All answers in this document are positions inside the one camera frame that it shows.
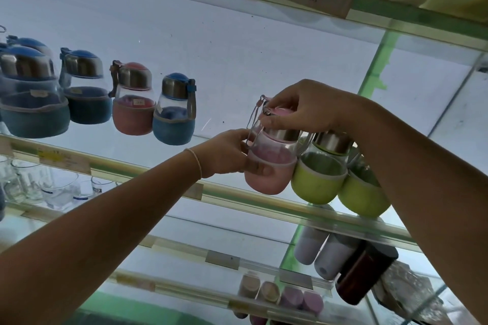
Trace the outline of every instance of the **display cabinet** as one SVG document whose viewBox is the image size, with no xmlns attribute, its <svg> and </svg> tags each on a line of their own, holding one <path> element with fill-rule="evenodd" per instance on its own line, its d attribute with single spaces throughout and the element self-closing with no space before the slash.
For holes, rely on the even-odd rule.
<svg viewBox="0 0 488 325">
<path fill-rule="evenodd" d="M 302 78 L 375 100 L 484 171 L 484 116 L 474 113 L 488 77 L 488 12 L 485 0 L 444 1 L 351 0 L 338 18 L 297 0 L 0 0 L 9 6 L 0 11 L 2 248 L 245 127 L 261 95 Z M 275 141 L 291 149 L 306 135 Z M 470 314 L 364 175 L 353 139 L 330 149 L 330 136 L 310 135 L 304 156 L 286 163 L 284 188 L 263 190 L 275 195 L 243 174 L 198 181 L 68 323 L 464 323 Z M 316 247 L 297 254 L 306 239 Z M 333 241 L 357 256 L 325 279 L 333 268 L 319 250 Z M 359 303 L 334 281 L 371 247 L 415 283 L 400 308 L 388 301 L 391 268 Z M 254 297 L 244 279 L 258 283 Z M 289 305 L 289 293 L 300 303 Z"/>
</svg>

